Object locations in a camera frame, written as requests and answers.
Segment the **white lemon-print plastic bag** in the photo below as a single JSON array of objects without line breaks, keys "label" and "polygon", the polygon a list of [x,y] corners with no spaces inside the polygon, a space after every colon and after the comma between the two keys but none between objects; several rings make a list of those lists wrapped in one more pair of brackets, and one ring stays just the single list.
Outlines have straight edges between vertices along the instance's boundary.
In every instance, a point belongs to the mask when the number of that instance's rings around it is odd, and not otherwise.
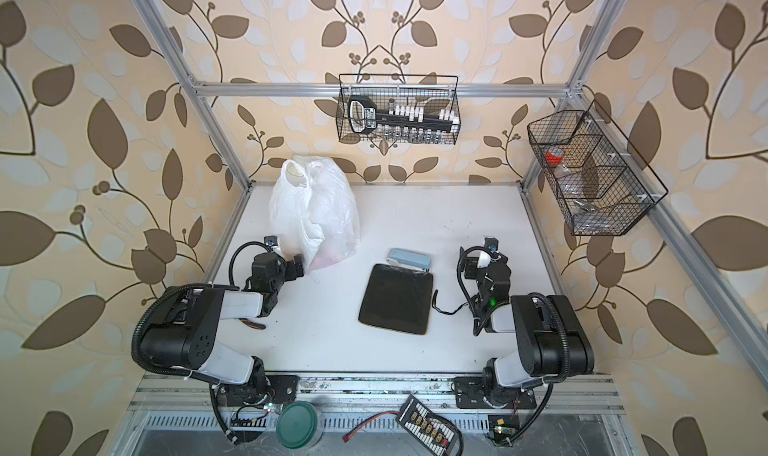
[{"label": "white lemon-print plastic bag", "polygon": [[328,157],[284,162],[270,198],[269,222],[282,255],[300,255],[308,272],[354,256],[361,242],[355,195]]}]

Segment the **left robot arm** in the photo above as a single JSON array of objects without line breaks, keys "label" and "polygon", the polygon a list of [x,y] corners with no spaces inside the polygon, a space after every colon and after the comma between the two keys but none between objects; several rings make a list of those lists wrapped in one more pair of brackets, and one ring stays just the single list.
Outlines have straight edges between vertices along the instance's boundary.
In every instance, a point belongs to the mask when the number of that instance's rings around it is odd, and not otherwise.
[{"label": "left robot arm", "polygon": [[219,326],[236,320],[264,330],[259,320],[276,307],[284,284],[304,275],[304,256],[284,256],[277,237],[248,241],[233,252],[226,284],[172,286],[154,300],[135,326],[131,357],[153,374],[265,392],[263,361],[220,342]]}]

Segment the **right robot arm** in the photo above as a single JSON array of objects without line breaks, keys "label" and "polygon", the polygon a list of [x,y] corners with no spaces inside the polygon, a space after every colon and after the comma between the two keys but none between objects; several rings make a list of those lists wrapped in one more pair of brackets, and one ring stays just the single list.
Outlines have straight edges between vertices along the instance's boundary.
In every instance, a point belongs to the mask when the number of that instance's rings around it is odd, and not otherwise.
[{"label": "right robot arm", "polygon": [[487,393],[561,383],[593,372],[594,351],[568,298],[540,292],[514,295],[508,258],[495,239],[461,248],[456,274],[472,315],[473,335],[495,332],[496,316],[512,318],[515,347],[486,364],[482,387]]}]

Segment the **light blue sponge block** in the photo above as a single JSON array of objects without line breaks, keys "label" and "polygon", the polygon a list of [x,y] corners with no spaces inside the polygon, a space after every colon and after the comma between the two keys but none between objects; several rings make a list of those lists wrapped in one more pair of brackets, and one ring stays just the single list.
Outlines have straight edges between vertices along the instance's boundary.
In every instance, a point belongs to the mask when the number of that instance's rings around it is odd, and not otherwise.
[{"label": "light blue sponge block", "polygon": [[401,248],[392,248],[387,254],[387,261],[391,265],[412,270],[429,272],[431,269],[431,258],[428,255]]}]

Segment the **black square tray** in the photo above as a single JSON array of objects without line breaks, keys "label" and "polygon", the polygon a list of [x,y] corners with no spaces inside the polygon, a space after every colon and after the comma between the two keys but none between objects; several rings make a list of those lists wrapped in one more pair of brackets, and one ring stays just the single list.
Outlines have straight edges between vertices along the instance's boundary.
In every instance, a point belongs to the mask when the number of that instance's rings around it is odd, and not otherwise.
[{"label": "black square tray", "polygon": [[425,335],[433,289],[434,278],[430,272],[375,264],[358,321],[372,327]]}]

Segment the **red-capped plastic bottle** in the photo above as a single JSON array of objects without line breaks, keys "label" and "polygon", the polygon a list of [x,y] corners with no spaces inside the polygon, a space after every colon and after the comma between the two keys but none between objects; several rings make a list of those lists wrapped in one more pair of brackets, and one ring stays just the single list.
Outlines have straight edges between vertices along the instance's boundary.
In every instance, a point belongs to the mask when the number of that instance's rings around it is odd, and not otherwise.
[{"label": "red-capped plastic bottle", "polygon": [[544,159],[546,166],[550,169],[555,169],[562,164],[565,157],[565,152],[562,148],[557,146],[550,146],[544,153]]}]

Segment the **small electronics board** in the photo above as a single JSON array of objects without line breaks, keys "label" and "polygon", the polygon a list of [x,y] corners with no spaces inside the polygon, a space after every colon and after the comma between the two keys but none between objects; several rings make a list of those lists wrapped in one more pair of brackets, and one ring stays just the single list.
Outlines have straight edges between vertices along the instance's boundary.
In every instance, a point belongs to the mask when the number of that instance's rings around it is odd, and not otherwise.
[{"label": "small electronics board", "polygon": [[520,420],[516,414],[487,416],[488,437],[496,446],[510,446],[512,437],[520,429]]}]

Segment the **green round lid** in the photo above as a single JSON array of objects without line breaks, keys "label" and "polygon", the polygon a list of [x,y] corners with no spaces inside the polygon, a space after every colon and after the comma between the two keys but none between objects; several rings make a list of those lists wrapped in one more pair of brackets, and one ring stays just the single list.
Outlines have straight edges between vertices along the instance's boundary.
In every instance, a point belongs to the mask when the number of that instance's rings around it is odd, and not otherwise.
[{"label": "green round lid", "polygon": [[312,404],[297,401],[280,413],[275,430],[278,441],[291,450],[308,449],[321,438],[322,413]]}]

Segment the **black connector board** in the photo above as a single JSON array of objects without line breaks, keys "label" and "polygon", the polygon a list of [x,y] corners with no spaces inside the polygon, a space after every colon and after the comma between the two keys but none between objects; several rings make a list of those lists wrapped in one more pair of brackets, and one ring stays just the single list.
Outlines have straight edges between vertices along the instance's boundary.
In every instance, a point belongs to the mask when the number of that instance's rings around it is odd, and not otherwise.
[{"label": "black connector board", "polygon": [[434,456],[461,456],[465,444],[462,432],[447,418],[431,411],[409,395],[396,417],[397,423]]}]

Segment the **black socket tool set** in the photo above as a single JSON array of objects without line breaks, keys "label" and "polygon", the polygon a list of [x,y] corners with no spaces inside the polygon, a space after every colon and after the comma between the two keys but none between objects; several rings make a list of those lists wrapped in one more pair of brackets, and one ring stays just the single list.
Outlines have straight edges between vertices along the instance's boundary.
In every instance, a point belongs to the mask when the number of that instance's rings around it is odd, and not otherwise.
[{"label": "black socket tool set", "polygon": [[428,114],[426,106],[397,102],[378,106],[368,96],[351,96],[344,116],[354,133],[365,135],[458,134],[461,126],[460,117],[445,108],[440,108],[438,114]]}]

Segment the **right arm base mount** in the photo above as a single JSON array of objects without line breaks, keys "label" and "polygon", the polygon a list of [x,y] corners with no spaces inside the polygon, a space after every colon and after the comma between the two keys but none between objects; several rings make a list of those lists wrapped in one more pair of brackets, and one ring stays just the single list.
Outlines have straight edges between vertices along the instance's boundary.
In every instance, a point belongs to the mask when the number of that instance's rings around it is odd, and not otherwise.
[{"label": "right arm base mount", "polygon": [[498,386],[479,376],[456,377],[451,390],[459,409],[532,410],[537,407],[532,391]]}]

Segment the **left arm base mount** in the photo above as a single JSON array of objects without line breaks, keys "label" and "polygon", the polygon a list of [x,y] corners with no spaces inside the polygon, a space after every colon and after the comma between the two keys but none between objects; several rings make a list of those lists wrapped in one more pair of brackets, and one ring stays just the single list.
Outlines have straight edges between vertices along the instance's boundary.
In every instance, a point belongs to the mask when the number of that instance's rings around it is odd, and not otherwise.
[{"label": "left arm base mount", "polygon": [[228,407],[286,405],[296,399],[298,382],[299,376],[292,374],[253,376],[243,385],[222,384],[214,395],[218,404]]}]

